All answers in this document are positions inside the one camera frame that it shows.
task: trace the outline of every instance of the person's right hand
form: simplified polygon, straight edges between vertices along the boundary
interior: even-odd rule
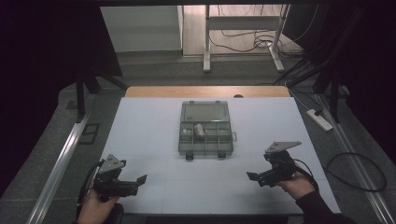
[[[295,200],[315,191],[314,186],[309,182],[308,178],[298,172],[294,174],[291,180],[279,181],[276,185],[280,186]]]

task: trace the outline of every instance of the small white object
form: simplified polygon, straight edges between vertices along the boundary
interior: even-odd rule
[[[306,111],[306,114],[313,119],[325,132],[332,129],[332,125],[324,119],[321,115],[315,115],[315,110],[310,109]]]

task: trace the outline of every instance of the gray wall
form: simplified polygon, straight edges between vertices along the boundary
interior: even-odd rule
[[[181,7],[101,7],[116,52],[181,49]]]

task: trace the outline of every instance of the table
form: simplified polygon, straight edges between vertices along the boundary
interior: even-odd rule
[[[233,98],[236,93],[245,98]],[[228,102],[237,134],[231,157],[186,161],[178,154],[181,103],[189,100]],[[148,175],[136,196],[120,199],[126,213],[300,215],[300,208],[281,188],[260,188],[248,180],[246,172],[271,169],[262,155],[273,141],[302,142],[289,149],[290,155],[308,164],[322,197],[340,213],[297,105],[285,87],[130,87],[121,99],[102,158],[113,154],[127,160],[120,180]]]

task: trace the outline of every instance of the white power strip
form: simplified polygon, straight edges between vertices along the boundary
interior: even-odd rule
[[[322,128],[325,132],[332,129],[332,125],[329,122],[327,122],[326,119],[324,119],[321,115],[317,115],[317,116],[315,115],[314,109],[310,109],[310,110],[306,111],[306,114],[312,120],[314,120],[320,126],[320,128]]]

